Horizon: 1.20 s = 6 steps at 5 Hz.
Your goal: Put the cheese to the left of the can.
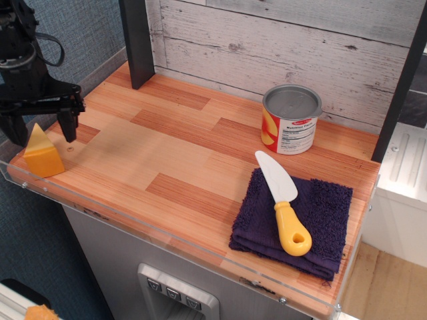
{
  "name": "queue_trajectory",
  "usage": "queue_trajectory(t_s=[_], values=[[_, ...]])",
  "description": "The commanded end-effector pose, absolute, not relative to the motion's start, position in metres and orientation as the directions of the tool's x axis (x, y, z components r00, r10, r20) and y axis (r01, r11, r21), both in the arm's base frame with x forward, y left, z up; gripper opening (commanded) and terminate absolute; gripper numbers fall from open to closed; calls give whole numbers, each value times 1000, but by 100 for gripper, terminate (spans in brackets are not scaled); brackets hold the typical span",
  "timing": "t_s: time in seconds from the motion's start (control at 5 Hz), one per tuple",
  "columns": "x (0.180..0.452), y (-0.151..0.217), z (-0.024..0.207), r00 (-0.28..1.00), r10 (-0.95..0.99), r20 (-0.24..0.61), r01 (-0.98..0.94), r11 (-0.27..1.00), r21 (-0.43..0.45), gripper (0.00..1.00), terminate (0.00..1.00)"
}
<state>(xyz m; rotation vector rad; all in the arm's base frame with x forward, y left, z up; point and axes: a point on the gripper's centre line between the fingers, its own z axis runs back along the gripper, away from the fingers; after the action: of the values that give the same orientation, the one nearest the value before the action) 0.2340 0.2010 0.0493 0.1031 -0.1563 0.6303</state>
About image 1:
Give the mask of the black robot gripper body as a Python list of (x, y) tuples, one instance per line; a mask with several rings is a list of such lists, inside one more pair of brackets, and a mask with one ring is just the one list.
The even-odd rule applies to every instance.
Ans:
[(81, 87), (50, 76), (38, 58), (1, 61), (1, 114), (38, 115), (70, 109), (85, 111)]

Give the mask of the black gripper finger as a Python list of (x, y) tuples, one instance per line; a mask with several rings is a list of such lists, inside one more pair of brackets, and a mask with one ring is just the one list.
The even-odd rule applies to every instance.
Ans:
[(28, 129), (22, 116), (2, 115), (1, 130), (12, 143), (21, 147), (27, 145)]
[(77, 139), (79, 112), (74, 109), (61, 109), (57, 112), (57, 120), (68, 143)]

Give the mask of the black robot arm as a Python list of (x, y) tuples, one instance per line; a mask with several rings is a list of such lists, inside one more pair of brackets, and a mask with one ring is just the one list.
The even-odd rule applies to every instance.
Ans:
[(76, 140), (85, 105), (81, 87), (50, 76), (51, 62), (38, 41), (56, 38), (38, 33), (35, 11), (24, 1), (1, 2), (1, 130), (14, 144), (28, 141), (26, 115), (55, 114), (67, 142)]

